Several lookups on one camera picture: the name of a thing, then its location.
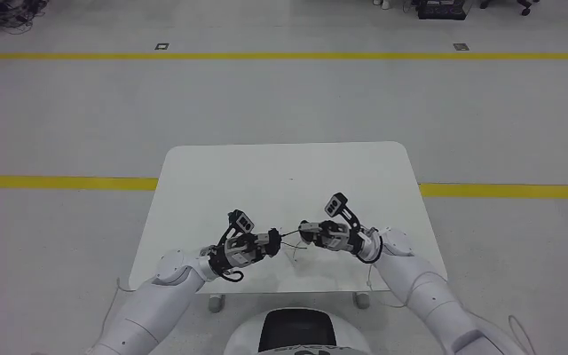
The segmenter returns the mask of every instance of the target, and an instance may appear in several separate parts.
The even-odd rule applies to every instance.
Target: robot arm
[[[162,257],[156,274],[144,282],[114,317],[91,355],[146,355],[176,326],[194,294],[217,277],[238,282],[242,268],[275,256],[281,236],[251,233],[254,224],[241,211],[229,214],[229,228],[217,245],[204,248],[198,257],[171,250]],[[238,279],[229,277],[239,274]]]
[[[525,354],[500,329],[462,307],[434,267],[414,254],[405,233],[393,228],[367,229],[346,203],[347,198],[337,193],[325,211],[330,217],[343,217],[349,226],[303,221],[298,228],[302,239],[325,249],[349,251],[363,263],[373,264],[394,296],[436,337],[444,354]]]

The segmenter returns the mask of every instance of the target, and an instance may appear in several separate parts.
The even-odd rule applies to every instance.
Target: table leg
[[[371,306],[368,292],[353,292],[353,302],[360,310],[366,310]]]
[[[210,295],[209,296],[209,311],[211,313],[219,313],[225,307],[225,295]]]

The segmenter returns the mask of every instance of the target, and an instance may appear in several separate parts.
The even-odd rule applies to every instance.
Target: cable
[[[245,274],[238,271],[238,270],[236,272],[233,272],[233,273],[240,275],[240,277],[238,279],[231,279],[231,278],[226,277],[222,272],[219,273],[219,277],[223,280],[227,280],[229,282],[234,282],[234,283],[240,282],[240,281],[242,281],[242,279],[245,278]]]
[[[381,258],[381,254],[383,253],[383,237],[379,234],[379,241],[381,241],[381,245],[379,246],[379,253],[377,254],[376,258],[372,261],[367,261],[363,259],[359,254],[356,255],[357,259],[362,262],[363,264],[374,264]]]
[[[3,0],[0,2],[0,28],[11,35],[22,35],[32,29],[35,16],[43,16],[49,0]]]
[[[513,336],[515,337],[515,340],[517,340],[517,343],[519,344],[519,346],[521,348],[523,348],[523,350],[528,354],[529,351],[525,348],[525,346],[523,345],[523,343],[521,343],[521,341],[518,339],[517,333],[515,332],[515,329],[513,328],[513,322],[512,320],[515,320],[515,322],[517,323],[518,327],[521,328],[521,331],[523,332],[523,335],[526,338],[526,341],[529,343],[529,347],[531,348],[532,354],[536,355],[536,350],[534,349],[533,346],[533,341],[531,341],[531,338],[529,337],[529,335],[526,333],[525,327],[523,327],[523,324],[521,324],[521,321],[517,319],[517,317],[515,317],[513,314],[509,315],[509,327],[511,328],[511,333],[513,333]]]
[[[281,241],[280,243],[285,244],[285,245],[288,245],[289,247],[296,248],[296,249],[307,249],[307,248],[305,248],[305,247],[298,247],[297,245],[292,245],[292,244],[285,243],[284,241]]]
[[[369,286],[369,289],[370,289],[371,291],[374,291],[374,290],[373,290],[373,285],[372,285],[372,283],[371,283],[371,268],[372,268],[372,267],[373,267],[372,265],[369,265],[369,272],[368,272],[368,275],[367,275],[367,286]],[[401,304],[401,305],[386,304],[386,303],[382,302],[381,300],[379,300],[379,304],[385,305],[385,306],[390,307],[390,308],[404,308],[404,307],[407,307],[407,306],[408,306],[408,303],[410,302],[410,297],[412,297],[412,294],[413,294],[414,291],[417,289],[417,288],[414,287],[414,285],[416,284],[416,282],[417,282],[422,276],[427,275],[427,274],[431,274],[431,275],[438,276],[438,277],[439,277],[440,279],[442,279],[442,280],[446,283],[446,285],[449,287],[449,284],[448,284],[447,280],[446,280],[442,275],[440,275],[439,273],[437,273],[437,272],[423,272],[423,273],[419,274],[418,276],[416,276],[416,278],[415,278],[414,281],[412,282],[412,285],[410,286],[410,288],[408,289],[408,293],[406,294],[406,301],[405,301],[403,304]],[[469,309],[468,309],[467,307],[465,307],[465,306],[460,302],[460,300],[458,300],[457,298],[456,298],[456,301],[461,305],[461,307],[462,307],[466,312],[472,314],[472,315],[475,316],[475,317],[478,317],[478,318],[480,318],[480,319],[486,321],[487,323],[493,325],[494,327],[497,327],[498,329],[501,329],[499,326],[497,326],[495,323],[491,322],[489,319],[485,319],[485,318],[481,317],[480,315],[478,315],[478,314],[472,312],[471,310],[469,310]],[[514,314],[510,314],[510,315],[509,315],[509,328],[510,328],[510,330],[511,330],[511,333],[513,334],[513,337],[514,337],[515,340],[517,341],[517,345],[518,345],[524,352],[526,352],[527,354],[529,354],[529,351],[526,349],[526,347],[523,345],[523,343],[522,343],[522,342],[519,340],[519,338],[518,338],[517,332],[515,331],[515,328],[513,327],[513,320],[516,322],[516,324],[518,325],[518,327],[521,328],[521,332],[522,332],[523,335],[525,336],[526,341],[529,343],[529,348],[531,349],[532,355],[537,355],[537,352],[536,352],[536,350],[534,349],[533,341],[531,340],[531,337],[530,337],[530,336],[528,335],[528,333],[526,332],[525,327],[523,326],[523,324],[521,323],[521,321],[518,320],[518,318],[517,318]]]
[[[118,289],[120,289],[122,292],[126,292],[126,293],[130,293],[130,292],[136,291],[136,289],[123,288],[123,287],[121,286],[121,278],[116,278],[116,287],[117,287]]]
[[[298,245],[300,245],[301,242],[302,242],[302,240],[300,240],[300,241],[296,244],[296,247],[294,248],[294,253],[292,253],[292,258],[293,258],[295,261],[297,261],[297,260],[296,260],[296,252],[297,252],[299,249],[301,249],[301,248],[298,247]]]
[[[106,310],[106,313],[105,313],[105,318],[103,319],[103,323],[100,326],[99,337],[97,338],[95,343],[93,343],[93,345],[89,349],[87,349],[85,354],[91,353],[91,351],[93,350],[95,345],[97,345],[99,340],[103,337],[103,334],[105,334],[105,326],[107,324],[108,315],[110,314],[110,311],[113,309],[114,301],[116,301],[116,296],[118,295],[119,290],[122,291],[122,292],[127,292],[127,293],[136,291],[135,289],[127,289],[127,288],[121,287],[121,278],[116,278],[116,288],[114,289],[113,299],[110,301],[110,305],[108,306],[108,309]]]
[[[282,234],[280,237],[284,238],[284,237],[286,237],[287,235],[294,234],[294,233],[296,233],[296,232],[300,232],[300,230],[299,230],[299,229],[296,229],[296,230],[293,231],[293,232],[286,233],[286,234]]]

